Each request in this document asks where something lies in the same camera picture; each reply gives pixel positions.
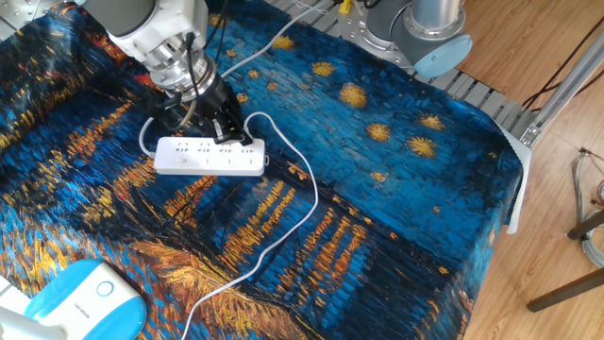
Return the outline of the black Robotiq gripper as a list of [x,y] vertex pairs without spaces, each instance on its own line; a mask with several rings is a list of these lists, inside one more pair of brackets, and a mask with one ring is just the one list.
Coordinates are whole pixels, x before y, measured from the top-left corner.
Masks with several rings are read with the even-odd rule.
[[241,145],[251,145],[252,137],[243,127],[243,117],[240,105],[236,103],[236,95],[228,83],[216,76],[208,88],[196,98],[196,113],[213,124],[215,143],[225,143],[227,136],[222,125],[232,125],[229,132],[231,142]]

